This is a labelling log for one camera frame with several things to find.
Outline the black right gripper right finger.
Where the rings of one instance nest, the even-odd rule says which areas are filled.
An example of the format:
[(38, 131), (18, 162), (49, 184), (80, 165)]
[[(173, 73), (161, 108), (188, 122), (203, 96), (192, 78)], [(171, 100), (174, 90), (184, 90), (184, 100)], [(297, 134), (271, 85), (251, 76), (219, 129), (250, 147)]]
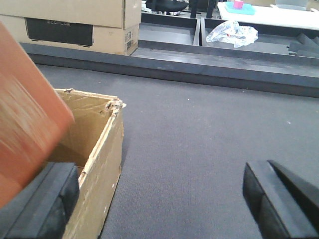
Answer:
[(262, 238), (319, 237), (319, 189), (283, 165), (247, 162), (243, 196)]

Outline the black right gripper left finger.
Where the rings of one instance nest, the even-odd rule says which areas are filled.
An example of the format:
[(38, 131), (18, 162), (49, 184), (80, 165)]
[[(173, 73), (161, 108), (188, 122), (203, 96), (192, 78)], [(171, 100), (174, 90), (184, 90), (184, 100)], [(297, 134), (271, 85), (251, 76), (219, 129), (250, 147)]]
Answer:
[(72, 162), (49, 162), (0, 210), (2, 239), (60, 239), (79, 198)]

